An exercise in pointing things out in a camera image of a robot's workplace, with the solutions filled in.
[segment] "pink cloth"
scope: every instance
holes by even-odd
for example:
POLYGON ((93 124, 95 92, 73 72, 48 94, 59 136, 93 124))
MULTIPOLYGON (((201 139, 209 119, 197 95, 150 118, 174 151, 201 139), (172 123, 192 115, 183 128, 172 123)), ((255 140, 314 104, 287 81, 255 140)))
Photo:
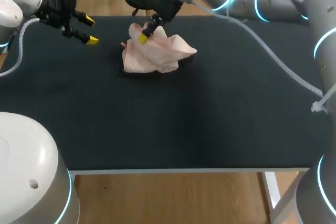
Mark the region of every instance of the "pink cloth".
POLYGON ((197 52, 179 35, 167 37, 162 26, 159 26, 145 44, 138 42, 142 27, 133 23, 129 34, 131 39, 121 43, 124 71, 128 73, 149 73, 159 71, 167 73, 179 68, 179 60, 197 52))

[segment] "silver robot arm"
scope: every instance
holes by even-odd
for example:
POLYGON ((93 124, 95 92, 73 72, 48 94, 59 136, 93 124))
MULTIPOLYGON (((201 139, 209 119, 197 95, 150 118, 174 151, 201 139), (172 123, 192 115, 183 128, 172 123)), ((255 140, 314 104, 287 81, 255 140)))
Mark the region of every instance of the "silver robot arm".
MULTIPOLYGON (((96 44, 98 39, 80 33, 79 31, 73 30, 70 26, 70 20, 74 17, 80 22, 92 26, 95 22, 85 13, 76 10, 77 0, 2 0, 3 2, 13 2, 22 11, 22 15, 25 18, 30 18, 33 15, 38 17, 40 21, 44 24, 52 26, 54 28, 62 28, 62 34, 65 37, 71 38, 75 37, 79 39, 84 44, 96 44)), ((7 44, 12 38, 17 27, 11 27, 11 33, 8 27, 5 27, 6 18, 8 18, 8 13, 12 13, 12 9, 5 10, 2 8, 3 16, 0 16, 0 52, 4 49, 4 45, 7 44)))
POLYGON ((0 53, 2 53, 23 17, 34 15, 42 0, 0 0, 0 2, 0 53))
MULTIPOLYGON (((193 0, 179 1, 191 3, 193 0)), ((315 44, 312 55, 321 68, 325 88, 330 90, 336 84, 336 0, 202 1, 218 14, 226 14, 229 8, 230 16, 236 18, 309 25, 315 44)), ((164 23, 173 18, 170 15, 167 20, 162 19, 161 11, 159 9, 154 21, 159 20, 160 23, 161 19, 161 23, 164 23)), ((333 125, 330 146, 305 173, 296 189, 297 213, 300 222, 304 224, 336 223, 336 95, 328 100, 327 108, 333 125)))

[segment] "black tabletop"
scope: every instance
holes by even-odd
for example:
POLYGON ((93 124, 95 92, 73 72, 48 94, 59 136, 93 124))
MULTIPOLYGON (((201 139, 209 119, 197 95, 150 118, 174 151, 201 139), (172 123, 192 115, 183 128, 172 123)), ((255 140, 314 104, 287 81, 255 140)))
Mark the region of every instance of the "black tabletop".
MULTIPOLYGON (((33 24, 24 58, 0 79, 0 111, 28 116, 54 137, 72 170, 309 167, 325 151, 330 120, 235 24, 177 17, 166 26, 198 50, 168 74, 122 72, 132 22, 95 17, 96 46, 33 24)), ((298 75, 322 88, 307 27, 247 22, 298 75)), ((13 44, 3 70, 17 58, 13 44)))

